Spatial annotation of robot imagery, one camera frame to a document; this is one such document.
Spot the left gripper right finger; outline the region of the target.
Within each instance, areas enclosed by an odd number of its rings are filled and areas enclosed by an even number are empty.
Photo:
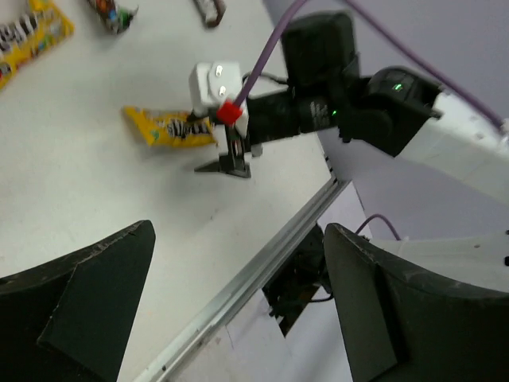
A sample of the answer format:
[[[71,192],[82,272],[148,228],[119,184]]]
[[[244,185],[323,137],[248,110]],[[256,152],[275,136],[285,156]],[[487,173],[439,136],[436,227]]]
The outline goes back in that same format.
[[[330,224],[324,254],[353,380],[507,380],[507,232],[367,240]]]

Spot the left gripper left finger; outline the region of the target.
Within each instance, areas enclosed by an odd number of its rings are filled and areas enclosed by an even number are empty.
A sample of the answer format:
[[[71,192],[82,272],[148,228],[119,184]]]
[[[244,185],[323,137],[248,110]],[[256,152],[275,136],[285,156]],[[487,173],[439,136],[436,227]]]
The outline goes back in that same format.
[[[140,220],[1,280],[3,381],[115,381],[155,245]]]

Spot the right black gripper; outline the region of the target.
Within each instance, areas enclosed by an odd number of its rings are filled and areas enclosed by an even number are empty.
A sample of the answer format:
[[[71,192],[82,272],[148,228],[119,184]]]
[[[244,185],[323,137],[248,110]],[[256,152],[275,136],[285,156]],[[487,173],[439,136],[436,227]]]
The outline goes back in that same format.
[[[359,58],[354,25],[346,11],[322,12],[297,18],[282,34],[288,78],[286,89],[247,99],[247,138],[225,127],[227,153],[196,167],[195,173],[223,173],[251,178],[246,150],[300,134],[337,127],[345,139],[353,136],[361,114],[354,92],[359,84]]]

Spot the yellow M&M's pack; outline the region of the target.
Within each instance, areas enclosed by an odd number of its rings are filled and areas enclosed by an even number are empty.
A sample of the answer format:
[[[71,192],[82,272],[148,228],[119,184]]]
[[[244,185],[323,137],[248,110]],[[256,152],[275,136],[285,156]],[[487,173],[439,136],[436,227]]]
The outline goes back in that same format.
[[[193,148],[216,144],[209,118],[189,121],[187,111],[164,111],[124,106],[123,115],[149,146]]]
[[[28,10],[1,24],[1,89],[19,70],[74,33],[74,25],[53,1],[28,1]]]

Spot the brown chocolate bar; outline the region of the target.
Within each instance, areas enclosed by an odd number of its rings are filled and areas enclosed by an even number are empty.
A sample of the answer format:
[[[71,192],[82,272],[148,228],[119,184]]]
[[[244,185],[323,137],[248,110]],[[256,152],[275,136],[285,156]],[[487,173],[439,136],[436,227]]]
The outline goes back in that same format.
[[[220,24],[227,9],[223,0],[194,0],[193,2],[206,29],[214,29]]]

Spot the small purple candy pack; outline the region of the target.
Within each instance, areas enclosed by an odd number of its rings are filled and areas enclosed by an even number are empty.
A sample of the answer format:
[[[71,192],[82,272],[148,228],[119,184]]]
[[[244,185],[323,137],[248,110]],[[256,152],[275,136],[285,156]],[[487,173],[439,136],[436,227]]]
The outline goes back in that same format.
[[[87,3],[95,11],[106,30],[114,35],[127,31],[138,13],[138,7],[131,10],[119,6],[114,0],[87,0]]]

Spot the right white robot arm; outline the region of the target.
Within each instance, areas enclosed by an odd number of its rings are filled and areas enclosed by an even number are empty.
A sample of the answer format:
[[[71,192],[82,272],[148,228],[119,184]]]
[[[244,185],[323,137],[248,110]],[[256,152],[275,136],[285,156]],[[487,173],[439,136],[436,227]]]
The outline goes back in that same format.
[[[224,126],[227,142],[227,153],[200,172],[248,178],[245,154],[334,128],[343,142],[360,140],[507,203],[507,121],[423,68],[424,76],[398,66],[361,76],[347,12],[296,18],[288,9],[248,76],[232,63],[194,68],[189,119]]]

